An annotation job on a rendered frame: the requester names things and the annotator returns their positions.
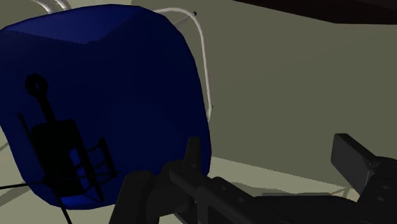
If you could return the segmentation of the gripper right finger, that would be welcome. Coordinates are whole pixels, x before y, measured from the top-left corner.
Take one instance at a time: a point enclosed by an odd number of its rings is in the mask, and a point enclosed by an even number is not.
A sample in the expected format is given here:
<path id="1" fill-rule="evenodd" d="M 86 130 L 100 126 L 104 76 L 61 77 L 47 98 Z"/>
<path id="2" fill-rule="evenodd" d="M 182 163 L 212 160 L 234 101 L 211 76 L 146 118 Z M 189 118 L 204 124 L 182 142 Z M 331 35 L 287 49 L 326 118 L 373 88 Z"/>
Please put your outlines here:
<path id="1" fill-rule="evenodd" d="M 331 163 L 359 194 L 350 224 L 397 224 L 397 159 L 374 155 L 349 134 L 335 134 Z"/>

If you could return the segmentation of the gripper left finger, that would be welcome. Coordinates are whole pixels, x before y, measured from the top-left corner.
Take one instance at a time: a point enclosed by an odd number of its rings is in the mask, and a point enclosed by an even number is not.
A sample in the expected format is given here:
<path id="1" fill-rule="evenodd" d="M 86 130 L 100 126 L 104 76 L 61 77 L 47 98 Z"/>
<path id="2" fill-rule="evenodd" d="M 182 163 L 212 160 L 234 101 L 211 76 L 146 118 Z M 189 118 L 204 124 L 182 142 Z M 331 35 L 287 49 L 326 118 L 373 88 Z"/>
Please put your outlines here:
<path id="1" fill-rule="evenodd" d="M 183 224 L 264 224 L 262 205 L 223 178 L 200 172 L 199 137 L 188 140 L 183 160 L 126 175 L 109 224 L 159 224 L 175 214 Z"/>

